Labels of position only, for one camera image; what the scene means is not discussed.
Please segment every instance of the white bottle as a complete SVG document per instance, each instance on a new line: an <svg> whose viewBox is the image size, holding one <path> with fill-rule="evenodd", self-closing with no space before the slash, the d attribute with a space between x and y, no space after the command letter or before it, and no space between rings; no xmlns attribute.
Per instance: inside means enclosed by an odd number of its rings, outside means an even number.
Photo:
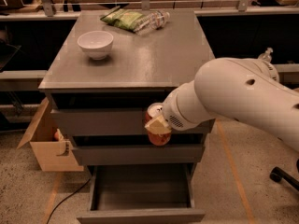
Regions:
<svg viewBox="0 0 299 224"><path fill-rule="evenodd" d="M157 30L166 25L170 17L169 12L164 11L154 11L149 15L141 18L137 22L137 26L134 29L134 32L138 35L145 35L150 33L153 30Z"/></svg>
<svg viewBox="0 0 299 224"><path fill-rule="evenodd" d="M272 52L273 52L272 48L267 48L267 50L264 53L259 55L258 59L262 59L262 60L265 60L265 61L271 63L271 61L272 61L271 53Z"/></svg>

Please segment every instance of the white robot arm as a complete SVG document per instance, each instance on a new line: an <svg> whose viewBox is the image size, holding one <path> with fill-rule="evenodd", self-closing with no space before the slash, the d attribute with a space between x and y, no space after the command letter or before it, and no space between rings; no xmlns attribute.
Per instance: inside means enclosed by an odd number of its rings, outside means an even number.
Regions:
<svg viewBox="0 0 299 224"><path fill-rule="evenodd" d="M279 84L267 61L212 60L163 102L164 119L179 131L214 119L215 113L271 133L299 151L299 93Z"/></svg>

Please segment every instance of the metal table top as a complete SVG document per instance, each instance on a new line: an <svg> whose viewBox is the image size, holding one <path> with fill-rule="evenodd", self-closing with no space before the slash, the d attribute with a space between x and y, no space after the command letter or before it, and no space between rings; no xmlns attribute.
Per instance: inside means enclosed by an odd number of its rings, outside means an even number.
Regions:
<svg viewBox="0 0 299 224"><path fill-rule="evenodd" d="M100 21L103 11L82 11L39 89L160 89L193 80L213 53L193 11L169 12L163 29L139 36ZM114 35L112 51L101 61L87 57L77 44L93 30Z"/></svg>

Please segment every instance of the concrete floor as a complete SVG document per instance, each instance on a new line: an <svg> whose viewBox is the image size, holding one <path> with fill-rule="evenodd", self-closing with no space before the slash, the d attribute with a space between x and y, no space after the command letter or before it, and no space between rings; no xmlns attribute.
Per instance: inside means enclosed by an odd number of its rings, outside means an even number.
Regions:
<svg viewBox="0 0 299 224"><path fill-rule="evenodd" d="M89 174L42 172L30 146L16 149L22 135L0 133L0 223L46 224L52 208ZM298 191L269 178L279 166L299 179L298 158L274 136L218 117L192 179L195 206L206 212L201 223L299 223ZM62 203L49 223L78 224L76 217L87 211L88 201L87 185Z"/></svg>

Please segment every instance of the black chair base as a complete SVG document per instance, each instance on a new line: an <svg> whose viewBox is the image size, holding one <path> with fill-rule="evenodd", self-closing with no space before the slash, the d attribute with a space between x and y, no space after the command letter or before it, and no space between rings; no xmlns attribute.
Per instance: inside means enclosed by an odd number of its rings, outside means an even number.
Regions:
<svg viewBox="0 0 299 224"><path fill-rule="evenodd" d="M297 169L299 172L299 160L297 161ZM270 178L275 182L280 182L283 178L288 183L290 183L295 189L299 190L299 181L293 178L291 175L288 175L281 168L275 167L270 174Z"/></svg>

